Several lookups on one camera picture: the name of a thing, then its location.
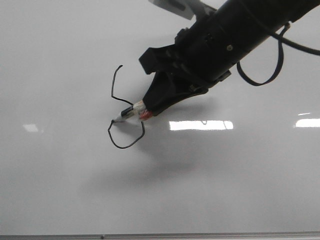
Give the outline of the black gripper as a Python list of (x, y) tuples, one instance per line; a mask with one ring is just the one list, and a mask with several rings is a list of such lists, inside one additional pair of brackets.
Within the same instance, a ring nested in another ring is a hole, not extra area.
[(154, 117), (185, 99), (206, 94), (231, 75), (232, 17), (207, 15), (182, 29), (174, 44), (149, 47), (139, 62), (146, 74), (155, 74), (142, 99)]

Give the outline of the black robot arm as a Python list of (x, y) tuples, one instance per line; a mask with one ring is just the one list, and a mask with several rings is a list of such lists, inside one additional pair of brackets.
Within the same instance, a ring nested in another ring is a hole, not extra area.
[(277, 39), (280, 46), (320, 53), (284, 37), (290, 23), (319, 6), (317, 0), (228, 0), (218, 9), (199, 0), (155, 0), (153, 4), (196, 21), (181, 29), (173, 44), (148, 48), (139, 58), (146, 74), (154, 74), (142, 99), (150, 116), (207, 93), (268, 37)]

